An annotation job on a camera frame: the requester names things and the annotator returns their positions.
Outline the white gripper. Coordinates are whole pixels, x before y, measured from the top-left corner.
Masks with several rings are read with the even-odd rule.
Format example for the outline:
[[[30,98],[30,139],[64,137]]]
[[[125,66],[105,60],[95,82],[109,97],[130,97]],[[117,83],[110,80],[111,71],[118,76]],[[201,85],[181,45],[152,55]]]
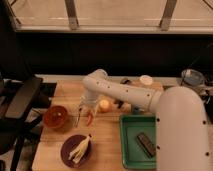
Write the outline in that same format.
[[[91,109],[93,117],[96,117],[96,115],[98,113],[98,108],[99,108],[96,100],[90,99],[85,96],[81,97],[80,107],[82,109],[84,109],[84,108]]]

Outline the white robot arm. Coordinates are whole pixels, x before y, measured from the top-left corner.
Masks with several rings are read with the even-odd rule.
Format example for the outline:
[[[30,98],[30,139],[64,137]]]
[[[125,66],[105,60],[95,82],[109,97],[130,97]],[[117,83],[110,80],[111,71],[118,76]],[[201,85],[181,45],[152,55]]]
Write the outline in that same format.
[[[156,171],[213,171],[206,110],[196,92],[184,86],[158,91],[107,77],[98,69],[83,78],[83,103],[93,107],[103,94],[154,114]]]

